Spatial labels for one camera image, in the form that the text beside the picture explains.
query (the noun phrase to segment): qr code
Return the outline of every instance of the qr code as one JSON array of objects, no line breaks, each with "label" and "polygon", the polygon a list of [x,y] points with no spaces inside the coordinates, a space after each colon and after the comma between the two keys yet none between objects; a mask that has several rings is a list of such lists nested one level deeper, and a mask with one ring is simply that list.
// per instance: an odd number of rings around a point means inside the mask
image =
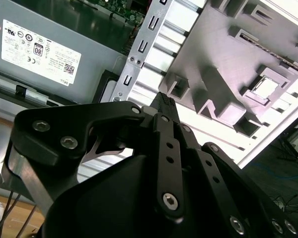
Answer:
[{"label": "qr code", "polygon": [[75,68],[73,66],[66,63],[63,72],[73,75],[74,69]]}]

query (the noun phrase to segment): white label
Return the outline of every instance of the white label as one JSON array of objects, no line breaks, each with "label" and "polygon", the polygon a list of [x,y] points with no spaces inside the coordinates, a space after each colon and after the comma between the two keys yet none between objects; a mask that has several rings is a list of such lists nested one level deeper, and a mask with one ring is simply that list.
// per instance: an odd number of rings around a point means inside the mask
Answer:
[{"label": "white label", "polygon": [[3,20],[1,58],[65,86],[73,84],[81,54]]}]

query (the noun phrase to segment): gray metal panel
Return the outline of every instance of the gray metal panel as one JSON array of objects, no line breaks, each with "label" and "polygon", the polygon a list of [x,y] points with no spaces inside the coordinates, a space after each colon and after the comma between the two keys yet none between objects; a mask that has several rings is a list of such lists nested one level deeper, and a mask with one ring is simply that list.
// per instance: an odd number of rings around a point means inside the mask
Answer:
[{"label": "gray metal panel", "polygon": [[14,102],[10,102],[6,99],[0,98],[0,118],[4,118],[9,121],[14,121],[14,117],[26,108],[20,106]]},{"label": "gray metal panel", "polygon": [[[240,94],[243,87],[250,86],[256,79],[260,66],[265,65],[287,78],[290,83],[285,90],[297,80],[298,75],[281,67],[280,60],[269,53],[251,45],[246,40],[231,36],[231,30],[234,27],[243,29],[258,38],[258,42],[272,52],[298,62],[298,48],[296,48],[298,26],[265,7],[258,0],[249,0],[244,11],[239,11],[236,19],[213,7],[212,4],[215,2],[215,0],[211,0],[207,3],[159,89],[162,92],[167,92],[166,83],[171,73],[187,78],[191,89],[190,93],[181,102],[176,100],[194,110],[192,97],[203,93],[206,89],[202,81],[204,71],[213,65],[247,110],[261,115],[267,108],[260,108],[257,102],[244,98]],[[230,1],[230,3],[231,5],[237,4],[237,1]],[[272,17],[270,24],[261,24],[245,12],[249,7],[257,4],[262,5],[270,12]]]},{"label": "gray metal panel", "polygon": [[126,65],[113,91],[111,101],[117,97],[119,100],[127,100],[173,3],[174,0],[154,0],[151,2],[128,55]]},{"label": "gray metal panel", "polygon": [[128,41],[134,26],[77,0],[11,0],[72,31],[78,32],[117,52]]},{"label": "gray metal panel", "polygon": [[[60,6],[52,5],[52,3],[60,1],[61,0],[51,1],[50,4],[47,3],[48,1],[44,1],[46,2],[44,8],[49,7],[46,11],[49,10],[51,11],[51,14],[53,14],[53,10],[56,11],[57,7]],[[37,7],[42,6],[42,4],[39,4],[39,2],[42,3],[42,1],[32,2],[36,2]],[[68,1],[62,0],[61,2],[64,3],[63,11],[61,11],[63,14],[61,17],[63,20],[68,20],[68,22],[73,23],[73,20],[71,19],[71,16],[73,17],[73,9],[70,8],[70,5],[66,4],[69,3]],[[126,57],[124,55],[42,17],[10,0],[0,0],[0,26],[2,26],[3,19],[47,37],[52,41],[81,53],[82,55],[74,84],[68,87],[63,86],[55,81],[2,60],[1,41],[2,30],[4,30],[2,29],[0,32],[0,71],[13,76],[34,88],[48,91],[78,103],[90,103],[104,70],[107,69],[115,74],[120,74],[126,62]],[[97,14],[94,15],[94,18],[90,15],[89,18],[85,19],[85,22],[79,22],[79,24],[84,28],[85,25],[91,27],[91,24],[94,22],[94,25],[97,26],[98,23],[101,23],[101,21],[98,22],[97,20],[99,20]]]}]

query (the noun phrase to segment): black metal bracket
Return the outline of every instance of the black metal bracket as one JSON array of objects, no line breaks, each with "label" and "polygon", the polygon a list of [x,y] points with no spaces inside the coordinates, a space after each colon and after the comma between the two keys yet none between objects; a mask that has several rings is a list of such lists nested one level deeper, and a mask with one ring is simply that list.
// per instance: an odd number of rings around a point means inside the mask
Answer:
[{"label": "black metal bracket", "polygon": [[[7,179],[22,181],[46,216],[42,237],[298,238],[220,147],[199,145],[173,99],[159,93],[151,106],[150,113],[116,102],[17,115]],[[78,184],[84,158],[124,148],[134,154]]]}]

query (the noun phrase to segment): wooden surface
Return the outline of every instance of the wooden surface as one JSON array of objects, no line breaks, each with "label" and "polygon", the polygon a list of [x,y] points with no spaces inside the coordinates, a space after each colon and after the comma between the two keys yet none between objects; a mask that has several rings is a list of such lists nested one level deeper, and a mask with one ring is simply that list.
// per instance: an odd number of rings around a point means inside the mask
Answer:
[{"label": "wooden surface", "polygon": [[[0,203],[2,203],[2,205],[5,207],[7,198],[0,196]],[[28,215],[30,214],[32,208],[32,205],[23,202],[17,202],[16,206],[11,211],[4,223],[2,238],[15,238]],[[40,213],[40,211],[36,210],[21,237],[26,238],[30,234],[37,233],[43,222],[43,215]]]},{"label": "wooden surface", "polygon": [[5,119],[2,119],[2,118],[0,118],[0,123],[1,124],[4,124],[4,125],[7,125],[9,127],[12,127],[13,126],[13,123],[12,122],[10,122],[8,120],[5,120]]}]

